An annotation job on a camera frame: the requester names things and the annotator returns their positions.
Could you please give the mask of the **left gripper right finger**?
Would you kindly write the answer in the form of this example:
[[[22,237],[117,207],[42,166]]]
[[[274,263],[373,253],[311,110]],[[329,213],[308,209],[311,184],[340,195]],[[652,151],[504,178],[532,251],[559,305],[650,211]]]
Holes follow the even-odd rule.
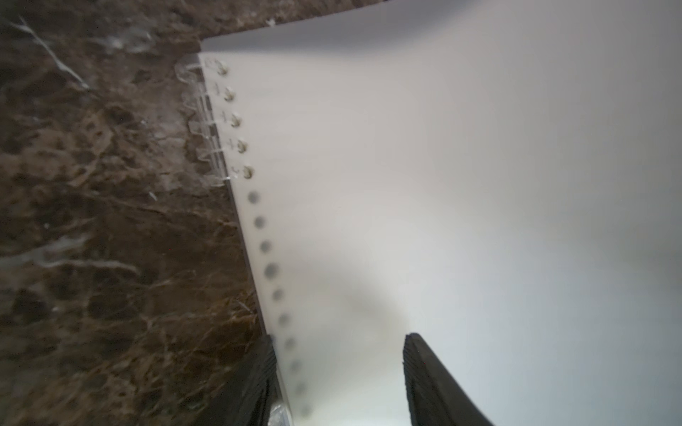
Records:
[[[413,426],[491,426],[421,335],[406,335],[402,350]]]

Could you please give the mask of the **large lined spiral notebook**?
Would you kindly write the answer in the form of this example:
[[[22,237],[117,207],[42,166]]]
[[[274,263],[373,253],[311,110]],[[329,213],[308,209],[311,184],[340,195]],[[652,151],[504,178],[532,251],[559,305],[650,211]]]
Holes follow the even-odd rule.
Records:
[[[277,360],[268,425],[681,422],[681,4],[388,1],[202,41],[190,130]]]

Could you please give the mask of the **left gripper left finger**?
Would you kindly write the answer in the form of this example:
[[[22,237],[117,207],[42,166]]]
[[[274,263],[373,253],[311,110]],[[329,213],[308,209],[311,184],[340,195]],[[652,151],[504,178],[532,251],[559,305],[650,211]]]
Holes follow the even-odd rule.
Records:
[[[263,335],[229,376],[196,426],[268,425],[277,395],[277,360],[273,339]]]

